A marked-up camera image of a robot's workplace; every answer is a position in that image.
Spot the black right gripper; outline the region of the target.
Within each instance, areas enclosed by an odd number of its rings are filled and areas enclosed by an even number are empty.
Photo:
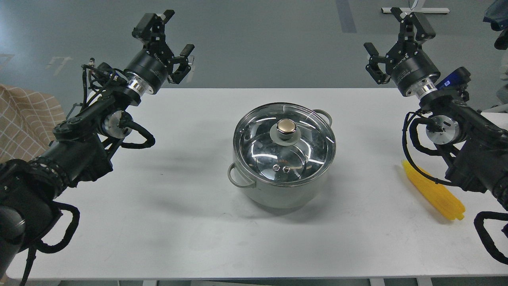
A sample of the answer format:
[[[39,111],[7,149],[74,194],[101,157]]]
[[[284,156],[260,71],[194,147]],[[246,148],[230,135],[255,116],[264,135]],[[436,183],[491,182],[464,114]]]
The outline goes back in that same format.
[[[424,13],[406,14],[398,7],[392,7],[391,13],[400,23],[398,40],[387,56],[381,56],[373,43],[364,43],[369,54],[365,69],[378,85],[387,84],[391,79],[401,94],[408,97],[410,86],[424,78],[435,83],[441,75],[419,44],[437,34]],[[379,64],[386,64],[386,72]]]

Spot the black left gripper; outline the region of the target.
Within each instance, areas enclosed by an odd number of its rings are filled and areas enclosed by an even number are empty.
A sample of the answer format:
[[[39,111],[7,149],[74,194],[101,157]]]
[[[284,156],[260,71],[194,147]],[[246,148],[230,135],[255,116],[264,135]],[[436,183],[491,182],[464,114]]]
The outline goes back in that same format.
[[[179,84],[191,71],[189,56],[195,45],[185,45],[175,57],[165,40],[165,24],[174,15],[174,10],[165,10],[161,15],[146,13],[132,31],[132,37],[141,41],[143,48],[127,65],[125,73],[127,87],[139,95],[157,93],[164,81]]]

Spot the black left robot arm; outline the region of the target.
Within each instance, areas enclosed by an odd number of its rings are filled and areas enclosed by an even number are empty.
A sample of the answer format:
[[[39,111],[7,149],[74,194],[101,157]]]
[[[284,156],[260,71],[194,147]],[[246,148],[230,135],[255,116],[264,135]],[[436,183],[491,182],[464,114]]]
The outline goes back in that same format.
[[[119,148],[145,149],[154,136],[126,111],[141,97],[156,94],[164,81],[180,83],[191,71],[187,44],[176,56],[165,41],[165,25],[175,14],[146,13],[132,31],[143,47],[125,70],[91,58],[82,65],[80,112],[53,129],[55,140],[31,161],[1,164],[1,274],[27,250],[20,285],[26,284],[37,252],[56,253],[71,241],[80,219],[75,206],[56,198],[79,182],[96,181],[113,170]]]

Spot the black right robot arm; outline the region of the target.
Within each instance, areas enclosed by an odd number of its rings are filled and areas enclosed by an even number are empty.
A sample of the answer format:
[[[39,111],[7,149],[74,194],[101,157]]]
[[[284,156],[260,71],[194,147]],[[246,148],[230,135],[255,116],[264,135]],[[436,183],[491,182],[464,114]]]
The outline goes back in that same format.
[[[507,209],[507,131],[469,107],[467,85],[470,73],[459,67],[443,80],[422,45],[435,37],[424,13],[405,13],[392,7],[400,24],[395,45],[381,55],[372,43],[364,43],[369,54],[366,71],[377,84],[392,80],[405,97],[416,96],[420,109],[408,112],[402,148],[411,167],[433,183],[459,187],[464,191],[490,191]],[[416,150],[443,158],[444,180],[425,174],[408,151],[408,138]]]

